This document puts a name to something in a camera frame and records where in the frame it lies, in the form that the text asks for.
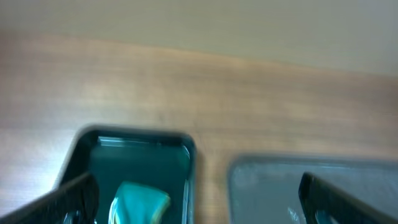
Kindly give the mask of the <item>green yellow sponge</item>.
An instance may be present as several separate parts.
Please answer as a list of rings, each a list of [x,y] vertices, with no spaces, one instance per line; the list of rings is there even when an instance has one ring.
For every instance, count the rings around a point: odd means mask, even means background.
[[[170,196],[157,188],[123,182],[111,202],[109,224],[159,224],[170,207]]]

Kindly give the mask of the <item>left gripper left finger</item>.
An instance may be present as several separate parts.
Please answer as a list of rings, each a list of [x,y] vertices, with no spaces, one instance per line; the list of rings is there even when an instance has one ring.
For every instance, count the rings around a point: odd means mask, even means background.
[[[86,172],[2,217],[1,224],[94,223],[99,192],[96,179]]]

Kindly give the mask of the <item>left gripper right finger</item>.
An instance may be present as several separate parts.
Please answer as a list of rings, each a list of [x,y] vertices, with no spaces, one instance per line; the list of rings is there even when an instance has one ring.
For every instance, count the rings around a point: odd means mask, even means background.
[[[302,175],[298,196],[307,223],[397,223],[397,219],[309,172]]]

